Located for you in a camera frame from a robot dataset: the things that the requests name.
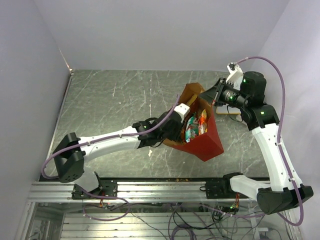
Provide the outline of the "red brown paper bag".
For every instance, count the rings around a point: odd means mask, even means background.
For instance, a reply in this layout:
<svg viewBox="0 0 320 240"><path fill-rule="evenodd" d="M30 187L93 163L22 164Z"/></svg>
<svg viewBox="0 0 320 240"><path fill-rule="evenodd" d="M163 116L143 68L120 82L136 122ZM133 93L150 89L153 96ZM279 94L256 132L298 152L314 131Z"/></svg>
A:
<svg viewBox="0 0 320 240"><path fill-rule="evenodd" d="M192 95L198 95L197 101L190 107L190 112L185 118L178 140L172 141L166 139L163 144L194 155L203 162L206 162L224 153L224 148L218 134L213 107L210 103L199 97L199 94L204 91L202 85L197 82L185 85L184 90L180 95L179 103L186 104ZM198 119L203 110L206 110L207 112L207 132L197 136L190 142L186 142L185 131L188 119L192 116L196 116Z"/></svg>

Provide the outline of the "Doritos chip bag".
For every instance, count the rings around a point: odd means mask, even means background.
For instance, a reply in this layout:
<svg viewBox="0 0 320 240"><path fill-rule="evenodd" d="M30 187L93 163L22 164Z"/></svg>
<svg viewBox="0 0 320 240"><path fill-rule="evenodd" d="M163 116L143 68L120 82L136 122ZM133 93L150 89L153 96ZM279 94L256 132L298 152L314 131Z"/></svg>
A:
<svg viewBox="0 0 320 240"><path fill-rule="evenodd" d="M191 98L186 102L186 105L187 105L188 107L191 107L192 105L194 105L194 104L197 102L197 99L198 99L198 95L193 94L193 95L191 96Z"/></svg>

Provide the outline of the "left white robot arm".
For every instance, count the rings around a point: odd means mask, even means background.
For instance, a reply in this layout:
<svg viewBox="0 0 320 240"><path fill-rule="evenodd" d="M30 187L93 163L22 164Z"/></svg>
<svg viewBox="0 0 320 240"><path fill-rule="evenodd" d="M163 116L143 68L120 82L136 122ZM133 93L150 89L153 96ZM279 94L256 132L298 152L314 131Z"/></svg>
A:
<svg viewBox="0 0 320 240"><path fill-rule="evenodd" d="M169 116L155 130L165 117L150 117L138 121L122 130L92 137L78 137L68 133L53 151L54 164L61 183L71 183L84 189L85 194L96 199L102 193L102 184L98 174L85 167L85 162L124 150L144 147L158 147L164 140L177 140L183 127L179 116Z"/></svg>

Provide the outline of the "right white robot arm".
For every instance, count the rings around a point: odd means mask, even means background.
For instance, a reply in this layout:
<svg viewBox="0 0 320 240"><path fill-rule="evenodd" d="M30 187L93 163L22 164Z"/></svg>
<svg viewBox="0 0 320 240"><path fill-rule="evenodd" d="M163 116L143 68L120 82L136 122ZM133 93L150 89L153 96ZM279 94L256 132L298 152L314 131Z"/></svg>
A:
<svg viewBox="0 0 320 240"><path fill-rule="evenodd" d="M242 120L256 139L267 167L269 183L246 177L240 172L223 176L221 194L226 198L240 193L255 200L260 209L271 215L297 208L313 195L311 186L304 185L288 156L280 132L275 108L264 102L267 81L262 73L247 71L240 89L225 78L199 96L215 106L228 105L240 110Z"/></svg>

